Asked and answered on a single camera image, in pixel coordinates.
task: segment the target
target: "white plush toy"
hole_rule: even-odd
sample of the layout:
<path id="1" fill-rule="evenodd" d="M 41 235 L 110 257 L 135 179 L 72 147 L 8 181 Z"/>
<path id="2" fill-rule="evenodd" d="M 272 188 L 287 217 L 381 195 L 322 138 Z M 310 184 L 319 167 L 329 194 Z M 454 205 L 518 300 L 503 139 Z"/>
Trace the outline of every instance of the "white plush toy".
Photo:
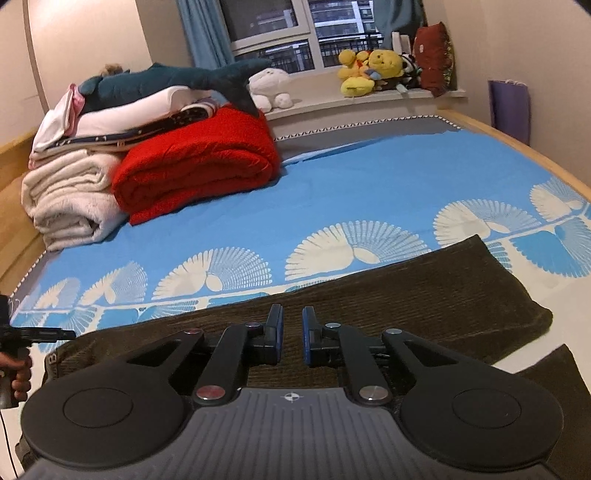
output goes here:
<path id="1" fill-rule="evenodd" d="M 252 100 L 263 113 L 273 108 L 290 108 L 294 106 L 291 96 L 287 93 L 290 74 L 280 69 L 265 69 L 253 75 L 250 80 Z"/>

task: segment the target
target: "red blanket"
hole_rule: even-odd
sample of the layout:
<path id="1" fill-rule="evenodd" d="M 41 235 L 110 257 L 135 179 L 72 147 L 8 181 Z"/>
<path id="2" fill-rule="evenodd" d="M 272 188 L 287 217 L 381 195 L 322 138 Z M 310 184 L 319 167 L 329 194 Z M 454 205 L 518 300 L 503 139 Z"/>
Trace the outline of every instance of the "red blanket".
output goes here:
<path id="1" fill-rule="evenodd" d="M 265 116 L 225 106 L 131 149 L 113 194 L 137 225 L 197 199 L 261 187 L 277 177 L 280 162 Z"/>

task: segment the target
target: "shark plush toy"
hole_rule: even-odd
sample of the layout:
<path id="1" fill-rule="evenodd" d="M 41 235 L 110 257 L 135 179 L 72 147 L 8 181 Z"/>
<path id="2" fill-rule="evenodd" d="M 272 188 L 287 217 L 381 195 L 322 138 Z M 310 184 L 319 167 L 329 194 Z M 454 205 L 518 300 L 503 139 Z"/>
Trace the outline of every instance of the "shark plush toy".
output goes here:
<path id="1" fill-rule="evenodd" d="M 143 72 L 101 75 L 85 80 L 79 92 L 86 103 L 82 113 L 127 105 L 172 86 L 193 90 L 215 90 L 243 112 L 258 117 L 258 110 L 248 91 L 248 79 L 270 67 L 266 59 L 242 60 L 217 70 L 193 67 L 167 67 L 154 63 Z"/>

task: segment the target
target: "silver bolt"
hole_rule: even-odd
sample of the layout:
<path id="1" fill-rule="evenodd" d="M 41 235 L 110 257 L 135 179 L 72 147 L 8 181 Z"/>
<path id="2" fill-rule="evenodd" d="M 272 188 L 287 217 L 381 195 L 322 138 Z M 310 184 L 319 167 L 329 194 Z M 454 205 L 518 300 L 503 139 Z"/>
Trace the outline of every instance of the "silver bolt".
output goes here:
<path id="1" fill-rule="evenodd" d="M 388 397 L 388 390 L 378 385 L 367 385 L 359 390 L 359 396 L 368 401 L 380 401 Z"/>
<path id="2" fill-rule="evenodd" d="M 226 394 L 226 391 L 219 385 L 204 385 L 196 393 L 201 400 L 219 400 Z"/>

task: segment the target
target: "purple bag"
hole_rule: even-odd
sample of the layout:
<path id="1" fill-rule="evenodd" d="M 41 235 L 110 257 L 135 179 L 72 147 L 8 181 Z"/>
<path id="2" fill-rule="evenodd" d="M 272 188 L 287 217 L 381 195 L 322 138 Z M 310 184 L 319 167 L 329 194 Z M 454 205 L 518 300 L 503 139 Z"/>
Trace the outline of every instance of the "purple bag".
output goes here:
<path id="1" fill-rule="evenodd" d="M 497 130 L 529 145 L 531 135 L 530 93 L 523 83 L 489 80 L 491 124 Z"/>

